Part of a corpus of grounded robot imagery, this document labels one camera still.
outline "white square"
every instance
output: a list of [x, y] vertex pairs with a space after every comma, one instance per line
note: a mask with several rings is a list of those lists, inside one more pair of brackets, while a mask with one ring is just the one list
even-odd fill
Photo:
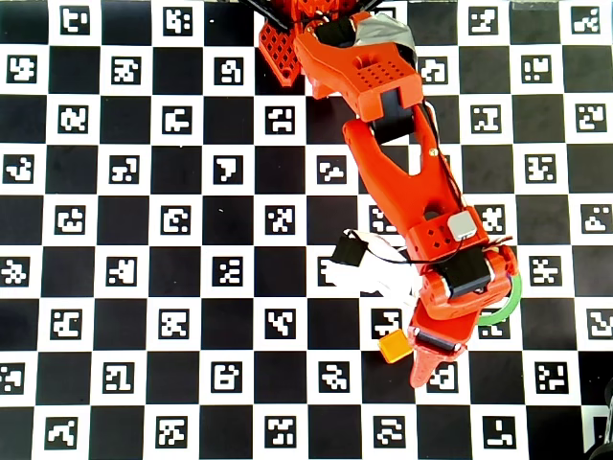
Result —
[[[164, 112], [164, 107], [173, 107]], [[202, 96], [152, 96], [151, 144], [153, 146], [202, 146], [204, 99]], [[184, 128], [192, 133], [180, 134]]]
[[[189, 225], [186, 225], [186, 215], [190, 221]], [[149, 245], [200, 246], [201, 244], [201, 195], [149, 197]]]
[[[385, 432], [378, 429], [375, 432], [375, 417], [385, 417], [388, 427]], [[399, 434], [395, 428], [398, 418], [404, 427], [404, 448], [375, 447], [375, 437], [381, 444], [394, 440], [393, 433]], [[364, 460], [406, 460], [418, 458], [417, 408], [414, 404], [364, 404], [362, 405], [362, 458]]]
[[[28, 155], [34, 156], [33, 164]], [[47, 146], [0, 144], [0, 162], [0, 195], [45, 195]], [[5, 173], [11, 177], [7, 183], [4, 182]]]
[[613, 235], [610, 233], [596, 233], [604, 230], [607, 222], [601, 222], [596, 216], [593, 219], [583, 220], [581, 205], [594, 205], [592, 210], [602, 213], [603, 219], [608, 219], [611, 225], [613, 219], [613, 194], [569, 194], [568, 209], [571, 223], [571, 244], [573, 246], [611, 246]]
[[256, 192], [253, 145], [204, 146], [202, 148], [202, 194], [251, 196]]
[[8, 387], [18, 389], [21, 387], [23, 394], [11, 394], [3, 391], [0, 395], [2, 407], [34, 407], [36, 405], [36, 375], [38, 373], [38, 353], [37, 352], [2, 352], [0, 360], [2, 363], [15, 363], [24, 365], [23, 373], [17, 369], [10, 371], [6, 377], [12, 379], [12, 384], [2, 381], [0, 385], [8, 384]]
[[199, 351], [201, 315], [202, 305], [199, 298], [149, 298], [147, 350], [152, 352]]
[[[28, 56], [35, 56], [36, 63], [27, 59]], [[8, 83], [9, 74], [15, 75], [15, 79], [20, 80]], [[36, 82], [28, 82], [34, 76]], [[0, 44], [0, 94], [47, 94], [48, 91], [49, 47], [47, 45]]]
[[145, 405], [146, 395], [147, 351], [92, 353], [90, 404]]
[[[494, 13], [479, 11], [477, 17], [472, 17], [474, 11], [470, 7], [485, 7]], [[470, 30], [469, 21], [479, 21], [476, 30]], [[505, 46], [510, 43], [509, 2], [505, 0], [469, 0], [458, 2], [458, 44], [460, 46]]]
[[460, 48], [457, 46], [416, 46], [418, 73], [423, 95], [460, 94]]
[[307, 197], [255, 195], [253, 231], [255, 246], [306, 246]]
[[[89, 455], [89, 421], [91, 407], [89, 405], [37, 405], [34, 408], [34, 423], [32, 433], [32, 458], [40, 460], [81, 460]], [[49, 433], [46, 430], [47, 418], [76, 419], [77, 437], [65, 437], [64, 443], [73, 443], [77, 448], [45, 450], [45, 439]], [[62, 439], [61, 431], [57, 431], [57, 439]]]
[[[593, 22], [594, 16], [588, 14], [584, 18], [585, 21], [577, 21], [578, 24], [575, 25], [575, 21], [571, 19], [573, 7], [595, 7], [599, 9], [596, 14], [598, 21]], [[611, 2], [607, 0], [565, 0], [559, 2], [559, 28], [563, 45], [603, 45], [610, 42]], [[594, 33], [582, 33], [587, 32], [587, 28], [594, 29]]]
[[[266, 417], [272, 429], [283, 425], [289, 428], [284, 420], [295, 417], [296, 436], [293, 439], [277, 439], [293, 444], [295, 448], [267, 448], [265, 439], [267, 434]], [[255, 404], [253, 406], [253, 458], [266, 460], [307, 460], [308, 459], [308, 406], [306, 404]]]
[[460, 143], [481, 146], [512, 144], [511, 94], [461, 94]]
[[153, 48], [150, 46], [102, 46], [100, 94], [150, 96], [153, 94]]
[[[255, 53], [252, 47], [207, 46], [204, 48], [205, 96], [253, 96], [256, 90]], [[223, 61], [222, 68], [217, 65]], [[221, 72], [216, 82], [216, 73]]]
[[[102, 44], [101, 4], [84, 0], [49, 0], [49, 44], [59, 46], [100, 46]], [[89, 7], [85, 16], [70, 7]], [[77, 34], [89, 26], [89, 34]]]
[[567, 195], [565, 144], [514, 144], [513, 178], [517, 195]]
[[[60, 125], [66, 132], [60, 131]], [[47, 96], [47, 145], [96, 146], [99, 143], [100, 96], [94, 94]]]
[[151, 146], [98, 146], [98, 195], [149, 196]]
[[0, 298], [3, 299], [37, 299], [40, 297], [40, 274], [42, 273], [42, 246], [6, 246], [0, 245], [0, 257], [27, 257], [30, 260], [30, 270], [26, 273], [26, 281], [28, 284], [16, 285], [11, 287], [0, 287]]
[[200, 352], [199, 394], [201, 404], [253, 404], [253, 382], [253, 351]]
[[[393, 302], [384, 297], [361, 297], [360, 303], [360, 350], [363, 352], [379, 351], [379, 339], [387, 334], [398, 329], [407, 331], [411, 318], [413, 317], [413, 309], [410, 309], [405, 304]], [[388, 315], [384, 315], [388, 324], [380, 326], [373, 331], [373, 314], [375, 312], [389, 311]], [[395, 316], [395, 313], [400, 310], [400, 318]]]
[[[120, 258], [107, 265], [107, 258]], [[143, 299], [149, 292], [148, 246], [96, 246], [94, 297]]]
[[[170, 421], [177, 417], [179, 423], [181, 418], [187, 417], [187, 448], [174, 448], [169, 443], [169, 448], [156, 448], [156, 437], [159, 436], [157, 418], [164, 417]], [[151, 460], [197, 460], [198, 438], [200, 436], [200, 406], [197, 404], [148, 404], [145, 406], [145, 432], [143, 458]]]
[[45, 195], [42, 213], [44, 246], [96, 245], [98, 233], [96, 195]]
[[[547, 286], [540, 283], [531, 283], [530, 257], [537, 257], [542, 261], [548, 257], [559, 256], [561, 260], [562, 286]], [[575, 297], [575, 278], [573, 275], [573, 248], [565, 244], [548, 245], [518, 245], [517, 264], [522, 275], [522, 297], [525, 298], [569, 298]]]
[[596, 439], [596, 433], [594, 432], [594, 419], [597, 417], [607, 418], [609, 415], [609, 408], [603, 405], [582, 405], [581, 406], [581, 419], [583, 421], [583, 451], [587, 452], [592, 448], [597, 441], [600, 443], [602, 440]]
[[[526, 58], [522, 66], [522, 57], [532, 58]], [[551, 72], [551, 83], [546, 82], [548, 71]], [[511, 46], [511, 93], [563, 94], [562, 45]]]
[[[493, 312], [502, 309], [507, 300], [504, 298], [488, 305], [488, 310]], [[491, 312], [482, 311], [481, 314], [491, 314]], [[523, 349], [521, 306], [517, 306], [512, 315], [501, 323], [493, 326], [475, 326], [466, 346], [470, 352], [521, 352]]]
[[[322, 375], [319, 363], [329, 363]], [[349, 375], [336, 363], [349, 363]], [[309, 404], [362, 403], [362, 355], [359, 350], [309, 350], [306, 353], [306, 400]], [[331, 392], [320, 392], [323, 388]]]
[[[567, 375], [568, 393], [567, 394], [546, 394], [537, 393], [549, 388], [545, 376], [547, 369], [536, 369], [536, 363], [554, 363], [562, 365], [562, 372]], [[526, 405], [581, 405], [581, 389], [579, 386], [579, 353], [559, 350], [538, 350], [523, 352], [524, 364], [524, 392], [526, 395]]]
[[[221, 264], [221, 259], [218, 258], [239, 261], [240, 283], [221, 283], [217, 279], [216, 271], [218, 265]], [[254, 296], [254, 270], [253, 246], [204, 246], [200, 265], [202, 297], [252, 298]]]
[[[564, 94], [564, 120], [567, 144], [607, 144], [611, 142], [613, 94]], [[602, 123], [606, 123], [606, 130], [597, 132], [598, 129], [602, 129]]]
[[[266, 327], [274, 328], [279, 335], [270, 335], [267, 338]], [[292, 331], [295, 331], [295, 338], [291, 338]], [[253, 299], [254, 350], [262, 352], [305, 351], [307, 333], [308, 315], [305, 297], [256, 297]]]
[[38, 351], [91, 352], [94, 349], [94, 316], [92, 297], [40, 299]]
[[454, 362], [443, 364], [444, 367], [438, 368], [424, 386], [415, 389], [417, 404], [470, 404], [468, 353], [462, 353]]
[[[270, 134], [266, 133], [267, 123]], [[254, 98], [254, 145], [304, 146], [306, 143], [306, 97], [256, 96]]]
[[613, 351], [613, 304], [610, 297], [577, 297], [575, 321], [579, 351]]
[[[174, 9], [192, 9], [191, 14], [177, 14]], [[165, 10], [168, 9], [172, 17], [167, 18], [168, 24], [172, 29], [165, 31]], [[204, 4], [190, 0], [161, 0], [155, 1], [151, 5], [151, 37], [155, 47], [202, 47], [204, 45]], [[173, 31], [185, 31], [188, 35], [176, 35]]]
[[347, 146], [307, 145], [305, 155], [307, 195], [357, 195], [357, 165]]
[[360, 296], [357, 284], [339, 287], [328, 280], [327, 266], [332, 264], [329, 258], [334, 253], [334, 247], [330, 245], [306, 247], [306, 297], [346, 299]]
[[[485, 448], [484, 443], [484, 417], [513, 417], [515, 421], [515, 435], [503, 438], [505, 433], [500, 433], [500, 437], [490, 438], [489, 443], [494, 446], [507, 446], [508, 442], [515, 445], [515, 448]], [[526, 421], [525, 405], [481, 405], [473, 404], [470, 406], [470, 431], [472, 441], [472, 458], [474, 460], [489, 460], [493, 457], [500, 460], [515, 460], [516, 458], [529, 458], [528, 454], [528, 430]]]

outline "checkerboard floor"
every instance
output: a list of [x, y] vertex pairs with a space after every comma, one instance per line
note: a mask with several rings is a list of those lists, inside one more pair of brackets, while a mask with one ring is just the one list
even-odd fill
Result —
[[[327, 282], [366, 194], [342, 99], [239, 4], [0, 2], [0, 458], [581, 458], [613, 377], [611, 2], [387, 2], [518, 311], [427, 385]], [[419, 167], [412, 138], [384, 147]]]

